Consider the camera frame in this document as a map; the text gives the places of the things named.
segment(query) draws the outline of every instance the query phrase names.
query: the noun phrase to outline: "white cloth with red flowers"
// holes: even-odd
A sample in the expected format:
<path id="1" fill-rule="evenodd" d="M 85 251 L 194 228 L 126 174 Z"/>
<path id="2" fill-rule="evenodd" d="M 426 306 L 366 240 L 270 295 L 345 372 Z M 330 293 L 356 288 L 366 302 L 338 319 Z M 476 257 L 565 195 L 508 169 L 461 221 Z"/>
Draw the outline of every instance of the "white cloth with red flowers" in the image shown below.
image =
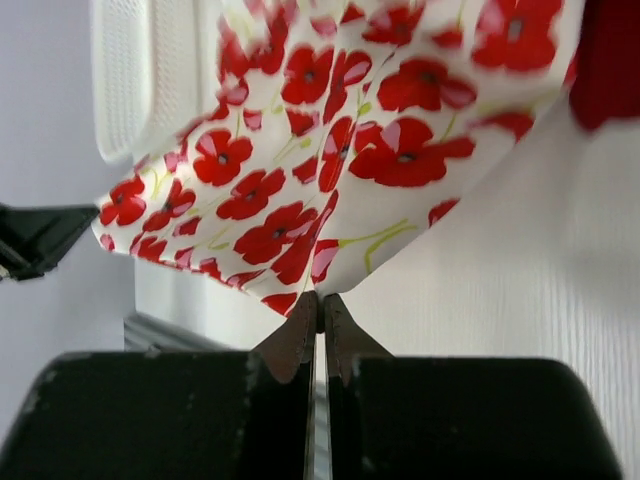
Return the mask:
<path id="1" fill-rule="evenodd" d="M 354 287 L 514 148 L 572 81 L 584 4 L 245 3 L 210 27 L 217 109 L 100 199 L 94 231 L 282 314 Z M 242 38 L 253 20 L 267 35 Z"/>

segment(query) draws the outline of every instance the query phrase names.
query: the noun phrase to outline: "white basket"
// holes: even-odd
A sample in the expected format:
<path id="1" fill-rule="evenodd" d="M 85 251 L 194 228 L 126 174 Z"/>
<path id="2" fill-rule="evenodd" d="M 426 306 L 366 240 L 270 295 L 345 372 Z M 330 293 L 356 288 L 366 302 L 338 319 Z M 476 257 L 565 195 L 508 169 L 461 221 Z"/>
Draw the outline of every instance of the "white basket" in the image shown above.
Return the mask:
<path id="1" fill-rule="evenodd" d="M 215 107 L 215 0 L 92 0 L 96 139 L 106 162 L 160 148 Z"/>

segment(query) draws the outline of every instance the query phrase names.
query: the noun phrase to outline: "red cloth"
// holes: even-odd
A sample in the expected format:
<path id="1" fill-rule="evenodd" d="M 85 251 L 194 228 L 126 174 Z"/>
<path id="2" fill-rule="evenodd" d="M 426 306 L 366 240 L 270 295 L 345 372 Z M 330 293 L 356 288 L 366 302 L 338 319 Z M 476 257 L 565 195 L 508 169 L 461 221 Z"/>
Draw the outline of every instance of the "red cloth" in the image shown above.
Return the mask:
<path id="1" fill-rule="evenodd" d="M 587 0 L 570 95 L 584 128 L 640 116 L 639 50 L 640 0 Z"/>

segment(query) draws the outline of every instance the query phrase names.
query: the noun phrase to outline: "gray wall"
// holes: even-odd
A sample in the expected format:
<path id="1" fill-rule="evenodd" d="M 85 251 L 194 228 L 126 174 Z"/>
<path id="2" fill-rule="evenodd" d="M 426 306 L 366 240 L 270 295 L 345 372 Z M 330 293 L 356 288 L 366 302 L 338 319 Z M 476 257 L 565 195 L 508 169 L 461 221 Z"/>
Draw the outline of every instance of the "gray wall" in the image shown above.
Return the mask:
<path id="1" fill-rule="evenodd" d="M 90 49 L 88 0 L 0 2 L 1 202 L 91 202 L 123 175 L 95 146 Z M 45 279 L 0 285 L 0 439 L 52 357 L 123 348 L 133 284 L 87 232 Z"/>

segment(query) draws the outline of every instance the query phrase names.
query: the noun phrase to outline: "flower center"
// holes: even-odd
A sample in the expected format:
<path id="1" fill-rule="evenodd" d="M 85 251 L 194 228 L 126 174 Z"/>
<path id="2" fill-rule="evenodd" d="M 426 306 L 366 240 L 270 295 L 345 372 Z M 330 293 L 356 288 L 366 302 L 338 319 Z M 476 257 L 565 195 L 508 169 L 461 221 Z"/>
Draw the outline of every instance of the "flower center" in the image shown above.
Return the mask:
<path id="1" fill-rule="evenodd" d="M 524 20 L 522 18 L 515 17 L 509 22 L 509 28 L 507 29 L 507 40 L 509 42 L 516 42 L 522 36 L 522 30 L 524 29 Z"/>
<path id="2" fill-rule="evenodd" d="M 413 153 L 403 153 L 398 156 L 398 163 L 410 163 L 416 159 L 416 156 Z"/>
<path id="3" fill-rule="evenodd" d="M 431 73 L 431 72 L 422 72 L 420 74 L 420 79 L 426 83 L 430 83 L 430 84 L 436 84 L 438 83 L 438 77 L 435 76 L 435 74 Z"/>
<path id="4" fill-rule="evenodd" d="M 278 239 L 281 236 L 283 236 L 285 233 L 287 233 L 287 229 L 281 227 L 281 228 L 279 228 L 279 229 L 277 229 L 276 231 L 273 232 L 273 236 L 272 237 L 275 240 L 275 239 Z"/>

